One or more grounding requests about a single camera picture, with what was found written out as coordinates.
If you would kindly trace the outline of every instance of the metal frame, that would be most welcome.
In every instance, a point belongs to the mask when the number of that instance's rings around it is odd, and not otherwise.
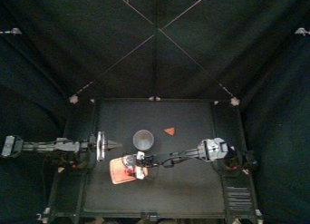
[[[148,102],[148,100],[145,99],[104,99],[102,101],[114,101],[114,102]],[[188,100],[188,99],[183,99],[183,100],[163,100],[161,102],[209,102],[209,100]],[[211,105],[211,111],[212,111],[212,135],[213,138],[217,137],[217,118],[216,118],[216,106],[213,105],[213,103],[209,102]],[[239,108],[237,107],[231,107],[231,109],[235,109],[235,112],[237,114],[236,118],[237,118],[237,124],[239,124],[239,136],[240,136],[240,140],[241,140],[241,148],[243,150],[245,150],[245,141],[244,141],[244,135],[243,135],[243,130],[241,130],[241,122],[240,122],[240,117],[239,117]],[[49,208],[49,212],[45,214],[45,217],[48,217],[48,223],[50,223],[50,221],[56,218],[56,217],[68,217],[70,218],[70,221],[73,224],[77,224],[80,221],[80,217],[84,218],[94,218],[94,217],[100,217],[104,216],[102,214],[97,214],[93,212],[86,212],[84,211],[84,186],[86,183],[86,177],[88,177],[88,170],[81,171],[80,175],[80,184],[78,184],[78,192],[76,194],[77,196],[77,203],[76,203],[76,209],[73,213],[64,213],[60,210],[54,210],[54,200],[56,200],[56,196],[57,196],[57,189],[58,189],[58,180],[60,180],[60,176],[58,173],[56,172],[54,175],[54,181],[53,181],[53,186],[52,186],[52,190],[50,190],[50,196],[49,196],[49,201],[48,201],[48,208]],[[229,182],[229,178],[225,176],[220,176],[221,178],[221,184],[223,184],[223,194],[227,195],[227,189],[225,189],[225,185]],[[248,188],[251,191],[251,214],[249,212],[244,212],[243,214],[240,212],[232,212],[228,209],[228,200],[227,197],[224,198],[224,203],[225,203],[225,210],[223,210],[223,213],[211,213],[208,219],[225,219],[225,223],[232,223],[235,218],[243,218],[243,219],[249,219],[252,222],[256,221],[256,217],[255,215],[252,215],[255,213],[255,210],[257,209],[257,205],[256,205],[256,198],[255,198],[255,192],[253,192],[253,186],[252,186],[252,176],[248,176]],[[126,218],[148,218],[150,220],[157,219],[159,217],[161,218],[179,218],[179,219],[200,219],[201,217],[193,217],[193,216],[181,216],[179,215],[177,217],[165,217],[163,214],[157,214],[157,213],[132,213],[132,214],[125,214],[125,215],[120,215],[120,214],[114,214],[114,215],[106,215],[105,217],[110,217],[110,218],[122,218],[122,216],[125,216]]]

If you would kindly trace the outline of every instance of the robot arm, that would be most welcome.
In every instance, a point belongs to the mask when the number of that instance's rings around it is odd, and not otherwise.
[[[86,161],[93,167],[96,160],[104,160],[105,151],[120,146],[121,144],[105,140],[102,131],[96,136],[90,134],[86,141],[57,138],[52,142],[25,142],[18,136],[6,136],[1,157],[17,157],[22,152],[49,153],[65,166]]]
[[[213,140],[203,140],[196,149],[187,151],[176,151],[169,154],[159,154],[145,156],[142,152],[137,153],[134,165],[137,167],[150,168],[163,166],[171,168],[173,165],[188,159],[199,159],[203,161],[215,161],[223,159],[233,150],[227,146],[220,138]]]

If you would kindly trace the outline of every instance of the black curtain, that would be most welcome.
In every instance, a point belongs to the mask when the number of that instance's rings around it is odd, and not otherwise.
[[[243,123],[260,168],[253,174],[267,223],[310,221],[310,38],[277,48],[244,96]]]
[[[0,6],[1,30],[13,19]],[[25,141],[52,141],[61,137],[66,103],[40,54],[26,38],[0,35],[0,151],[8,135]],[[52,175],[40,156],[0,160],[0,222],[37,223],[45,206]]]

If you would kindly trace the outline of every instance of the orange triangle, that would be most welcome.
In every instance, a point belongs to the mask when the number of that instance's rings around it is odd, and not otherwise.
[[[165,132],[168,135],[173,136],[173,135],[175,135],[175,127],[171,127],[171,128],[168,128],[168,129],[164,129],[164,132]]]

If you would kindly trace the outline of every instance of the black fabric backdrop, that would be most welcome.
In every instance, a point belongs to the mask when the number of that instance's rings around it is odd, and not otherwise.
[[[1,140],[61,136],[68,98],[89,82],[80,97],[229,99],[221,84],[240,98],[260,159],[264,218],[308,223],[310,38],[293,34],[310,27],[308,7],[310,0],[0,0],[0,31],[22,32],[0,35]],[[42,210],[41,159],[0,161],[0,169],[0,221],[17,222]]]

